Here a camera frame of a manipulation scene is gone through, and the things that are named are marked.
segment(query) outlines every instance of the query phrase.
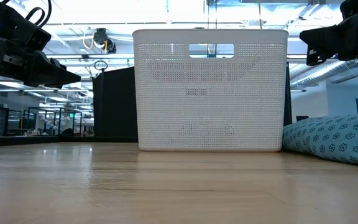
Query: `perforated basket wall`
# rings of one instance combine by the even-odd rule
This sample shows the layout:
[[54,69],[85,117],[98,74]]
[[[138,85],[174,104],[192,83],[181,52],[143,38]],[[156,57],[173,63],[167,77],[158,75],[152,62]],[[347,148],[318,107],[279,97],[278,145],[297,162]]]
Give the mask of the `perforated basket wall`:
[[[280,150],[287,37],[282,30],[136,31],[140,149]],[[194,43],[234,44],[234,56],[191,58]]]

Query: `white plastic basket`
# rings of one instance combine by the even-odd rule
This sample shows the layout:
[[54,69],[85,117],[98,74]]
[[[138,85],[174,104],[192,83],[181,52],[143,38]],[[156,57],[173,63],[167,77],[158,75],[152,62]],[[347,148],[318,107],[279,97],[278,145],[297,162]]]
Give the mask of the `white plastic basket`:
[[[139,147],[144,151],[279,151],[288,32],[134,32]],[[232,58],[189,45],[234,44]]]

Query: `white wall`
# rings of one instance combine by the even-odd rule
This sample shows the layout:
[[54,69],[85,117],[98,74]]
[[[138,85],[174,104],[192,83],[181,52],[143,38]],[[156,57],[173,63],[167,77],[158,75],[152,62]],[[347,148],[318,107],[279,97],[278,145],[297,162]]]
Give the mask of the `white wall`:
[[328,99],[326,82],[320,82],[318,86],[305,88],[304,93],[291,93],[292,121],[296,122],[296,116],[328,116]]
[[357,114],[358,85],[327,85],[330,116]]
[[0,104],[6,104],[11,110],[27,110],[29,107],[38,107],[39,101],[33,96],[21,96],[18,93],[8,93],[8,97],[0,96]]

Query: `floor cushion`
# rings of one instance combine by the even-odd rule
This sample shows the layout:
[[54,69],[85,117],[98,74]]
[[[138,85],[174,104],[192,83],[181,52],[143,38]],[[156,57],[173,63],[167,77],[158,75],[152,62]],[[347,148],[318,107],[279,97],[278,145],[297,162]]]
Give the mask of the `floor cushion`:
[[283,148],[358,164],[358,114],[309,118],[285,126]]

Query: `wooden table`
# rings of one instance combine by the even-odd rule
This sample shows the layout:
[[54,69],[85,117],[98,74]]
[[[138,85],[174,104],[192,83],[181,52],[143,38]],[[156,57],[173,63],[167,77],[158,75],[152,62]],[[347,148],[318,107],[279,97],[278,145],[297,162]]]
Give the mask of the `wooden table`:
[[358,166],[137,144],[0,147],[0,223],[358,224]]

